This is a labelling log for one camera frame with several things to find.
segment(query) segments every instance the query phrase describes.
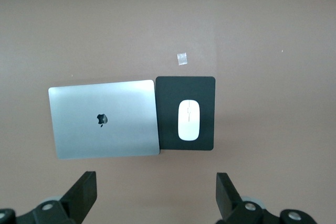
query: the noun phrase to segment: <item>black mouse pad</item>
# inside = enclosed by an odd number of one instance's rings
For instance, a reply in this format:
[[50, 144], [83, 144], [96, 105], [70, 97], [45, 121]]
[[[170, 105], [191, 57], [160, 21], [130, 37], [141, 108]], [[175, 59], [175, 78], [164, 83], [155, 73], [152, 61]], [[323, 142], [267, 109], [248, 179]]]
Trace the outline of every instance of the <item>black mouse pad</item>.
[[[214, 147], [215, 116], [214, 77], [157, 77], [155, 98], [159, 127], [160, 149], [163, 150], [203, 150]], [[181, 102], [196, 101], [199, 105], [199, 132], [193, 141], [180, 138]]]

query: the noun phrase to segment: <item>piece of tape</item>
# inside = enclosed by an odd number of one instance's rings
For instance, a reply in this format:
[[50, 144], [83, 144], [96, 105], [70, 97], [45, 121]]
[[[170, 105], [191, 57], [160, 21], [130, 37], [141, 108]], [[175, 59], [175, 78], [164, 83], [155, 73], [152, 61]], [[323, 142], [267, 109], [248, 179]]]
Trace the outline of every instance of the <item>piece of tape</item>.
[[177, 60], [178, 60], [178, 65], [185, 65], [185, 64], [188, 64], [188, 61], [187, 61], [187, 53], [184, 52], [182, 54], [177, 54]]

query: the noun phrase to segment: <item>white mouse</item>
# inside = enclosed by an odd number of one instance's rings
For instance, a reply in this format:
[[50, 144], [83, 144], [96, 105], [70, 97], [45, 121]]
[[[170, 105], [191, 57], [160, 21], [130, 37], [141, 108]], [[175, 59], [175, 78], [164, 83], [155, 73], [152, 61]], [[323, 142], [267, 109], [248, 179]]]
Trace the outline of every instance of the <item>white mouse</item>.
[[178, 136], [185, 141], [196, 140], [200, 134], [200, 105], [194, 100], [184, 100], [178, 107]]

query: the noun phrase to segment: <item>laptop lid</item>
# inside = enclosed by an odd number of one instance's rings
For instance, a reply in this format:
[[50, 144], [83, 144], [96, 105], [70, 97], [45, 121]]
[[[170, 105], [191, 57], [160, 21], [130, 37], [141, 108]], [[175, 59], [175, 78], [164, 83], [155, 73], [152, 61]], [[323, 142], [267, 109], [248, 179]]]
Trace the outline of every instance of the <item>laptop lid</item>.
[[152, 80], [49, 88], [59, 159], [160, 152]]

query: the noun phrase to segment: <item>screw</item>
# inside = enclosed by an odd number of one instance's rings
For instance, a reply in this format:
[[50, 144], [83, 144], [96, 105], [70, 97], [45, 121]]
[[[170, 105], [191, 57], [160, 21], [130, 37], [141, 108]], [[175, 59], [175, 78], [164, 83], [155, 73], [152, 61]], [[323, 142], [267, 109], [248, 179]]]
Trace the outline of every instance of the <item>screw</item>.
[[289, 212], [288, 216], [292, 220], [301, 220], [301, 216], [297, 212]]
[[51, 209], [52, 208], [52, 204], [46, 204], [46, 205], [44, 205], [43, 207], [42, 207], [42, 210], [43, 211], [47, 211], [47, 210], [49, 210], [49, 209]]
[[246, 208], [247, 210], [250, 210], [250, 211], [255, 211], [255, 210], [257, 209], [256, 206], [253, 205], [252, 203], [247, 203], [247, 204], [245, 205], [245, 208]]

